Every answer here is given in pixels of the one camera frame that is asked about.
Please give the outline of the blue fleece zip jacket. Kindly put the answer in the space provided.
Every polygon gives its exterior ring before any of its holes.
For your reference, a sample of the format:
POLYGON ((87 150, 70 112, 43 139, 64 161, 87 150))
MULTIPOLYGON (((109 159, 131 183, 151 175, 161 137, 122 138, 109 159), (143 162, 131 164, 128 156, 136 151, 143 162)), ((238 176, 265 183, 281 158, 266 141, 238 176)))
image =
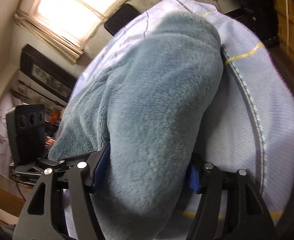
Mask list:
POLYGON ((209 21, 174 12, 68 104, 49 158, 110 143, 103 187, 92 196, 106 239, 153 239, 170 219, 222 77, 220 47, 209 21))

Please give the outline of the blue striped bed sheet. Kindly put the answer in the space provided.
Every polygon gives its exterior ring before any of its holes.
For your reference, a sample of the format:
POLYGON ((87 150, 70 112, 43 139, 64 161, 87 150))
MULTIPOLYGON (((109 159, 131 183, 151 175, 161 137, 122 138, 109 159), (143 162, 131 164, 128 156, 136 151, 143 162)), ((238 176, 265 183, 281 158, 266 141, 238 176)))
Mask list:
MULTIPOLYGON (((80 75, 70 101, 174 12, 205 18, 221 41, 222 77, 202 116, 193 151, 222 170, 245 169, 278 223, 294 187, 294 97, 259 38, 213 5, 163 0, 137 16, 80 75)), ((170 219, 153 239, 185 239, 199 201, 200 196, 182 188, 170 219)))

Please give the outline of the left checked curtain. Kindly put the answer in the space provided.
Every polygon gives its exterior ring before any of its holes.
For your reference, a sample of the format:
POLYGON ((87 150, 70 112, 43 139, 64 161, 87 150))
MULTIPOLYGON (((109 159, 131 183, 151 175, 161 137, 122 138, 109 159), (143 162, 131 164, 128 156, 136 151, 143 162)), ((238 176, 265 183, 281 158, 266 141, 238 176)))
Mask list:
POLYGON ((24 12, 17 10, 14 14, 14 19, 18 26, 32 33, 70 64, 76 64, 80 56, 83 55, 83 51, 72 42, 56 35, 49 28, 24 12))

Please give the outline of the black chair behind bed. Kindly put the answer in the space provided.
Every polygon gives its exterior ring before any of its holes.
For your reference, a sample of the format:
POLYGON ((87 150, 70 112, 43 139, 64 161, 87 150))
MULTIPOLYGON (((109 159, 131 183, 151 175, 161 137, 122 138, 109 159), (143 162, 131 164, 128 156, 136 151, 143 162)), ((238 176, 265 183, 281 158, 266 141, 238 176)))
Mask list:
POLYGON ((130 4, 123 4, 104 24, 104 28, 112 35, 116 35, 120 29, 125 27, 140 12, 130 4))

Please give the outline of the dark framed wall painting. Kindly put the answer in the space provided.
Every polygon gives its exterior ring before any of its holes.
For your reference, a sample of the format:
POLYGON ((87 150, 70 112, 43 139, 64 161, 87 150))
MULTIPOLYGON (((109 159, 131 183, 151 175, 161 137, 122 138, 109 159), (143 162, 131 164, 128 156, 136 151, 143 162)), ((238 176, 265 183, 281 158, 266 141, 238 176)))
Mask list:
POLYGON ((76 78, 30 44, 22 48, 20 71, 57 98, 69 101, 76 78))

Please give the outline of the window with white frame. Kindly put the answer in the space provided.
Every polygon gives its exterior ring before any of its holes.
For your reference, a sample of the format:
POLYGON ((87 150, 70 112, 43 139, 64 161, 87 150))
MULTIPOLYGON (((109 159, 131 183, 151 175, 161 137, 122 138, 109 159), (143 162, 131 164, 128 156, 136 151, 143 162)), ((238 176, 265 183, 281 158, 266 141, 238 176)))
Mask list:
POLYGON ((82 49, 98 25, 127 0, 35 0, 31 16, 82 49))

